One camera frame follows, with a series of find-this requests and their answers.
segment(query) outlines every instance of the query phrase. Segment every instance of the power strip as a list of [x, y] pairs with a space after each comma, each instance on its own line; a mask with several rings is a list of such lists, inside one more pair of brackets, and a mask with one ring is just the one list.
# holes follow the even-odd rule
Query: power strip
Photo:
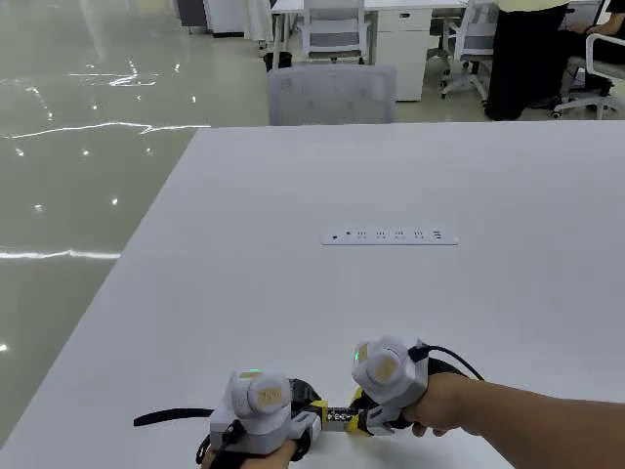
[[321, 244], [324, 246], [454, 246], [458, 238], [442, 229], [414, 227], [344, 228], [332, 230]]

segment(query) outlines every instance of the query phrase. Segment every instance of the office chair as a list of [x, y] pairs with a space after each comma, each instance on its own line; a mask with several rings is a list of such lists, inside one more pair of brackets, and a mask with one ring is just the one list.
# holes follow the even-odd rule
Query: office chair
[[304, 0], [299, 23], [302, 51], [310, 59], [359, 57], [367, 54], [369, 24], [364, 0]]
[[625, 40], [602, 34], [591, 34], [586, 39], [586, 58], [572, 57], [568, 61], [568, 68], [562, 81], [562, 104], [554, 108], [552, 117], [559, 119], [563, 111], [576, 107], [596, 106], [597, 120], [604, 118], [604, 112], [608, 109], [621, 110], [625, 105], [613, 96], [601, 96], [601, 93], [574, 93], [571, 96], [570, 87], [579, 68], [586, 68], [586, 73], [602, 76], [611, 80], [625, 80], [625, 65], [608, 64], [596, 61], [594, 58], [594, 45], [596, 41], [606, 41], [623, 47], [625, 55]]
[[395, 116], [391, 66], [317, 64], [268, 74], [270, 125], [383, 124]]
[[[488, 86], [479, 75], [479, 68], [492, 61], [493, 41], [497, 30], [499, 8], [491, 2], [469, 0], [460, 24], [445, 21], [442, 30], [442, 48], [448, 57], [440, 80], [440, 97], [457, 90], [476, 88], [482, 103], [488, 98]], [[463, 63], [462, 72], [451, 75], [449, 57]]]
[[430, 23], [430, 35], [438, 38], [438, 46], [428, 50], [428, 60], [434, 57], [446, 59], [449, 57], [447, 51], [442, 47], [442, 31], [446, 21], [453, 21], [460, 25], [465, 14], [464, 8], [434, 8], [432, 11], [432, 22]]

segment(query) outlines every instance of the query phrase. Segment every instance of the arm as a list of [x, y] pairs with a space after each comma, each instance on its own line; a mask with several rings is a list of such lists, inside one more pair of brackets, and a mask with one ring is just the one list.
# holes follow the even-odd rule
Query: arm
[[[291, 461], [291, 457], [295, 454], [297, 446], [295, 442], [288, 441], [282, 447], [262, 459], [248, 459], [245, 461], [241, 469], [286, 469]], [[209, 469], [213, 462], [213, 453], [207, 452], [201, 469]]]
[[462, 427], [484, 437], [518, 469], [616, 469], [625, 460], [625, 405], [548, 398], [442, 374], [404, 410], [435, 435]]
[[625, 13], [612, 13], [607, 22], [590, 27], [586, 30], [586, 32], [588, 34], [604, 34], [606, 36], [613, 36], [623, 25], [623, 20], [625, 20]]

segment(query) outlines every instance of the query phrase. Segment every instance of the label sticker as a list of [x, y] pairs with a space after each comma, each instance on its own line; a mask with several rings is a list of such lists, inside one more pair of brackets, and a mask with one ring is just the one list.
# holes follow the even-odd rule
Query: label sticker
[[267, 407], [269, 405], [276, 405], [282, 402], [282, 389], [280, 388], [265, 388], [256, 393], [258, 405], [260, 407]]
[[375, 370], [375, 379], [381, 383], [386, 383], [393, 377], [396, 369], [397, 363], [395, 360], [384, 357]]

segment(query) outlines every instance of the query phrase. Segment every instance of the drawer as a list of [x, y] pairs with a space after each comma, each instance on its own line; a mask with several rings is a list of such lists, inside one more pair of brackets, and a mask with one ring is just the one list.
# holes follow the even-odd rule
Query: drawer
[[429, 31], [432, 10], [389, 10], [378, 13], [378, 31]]

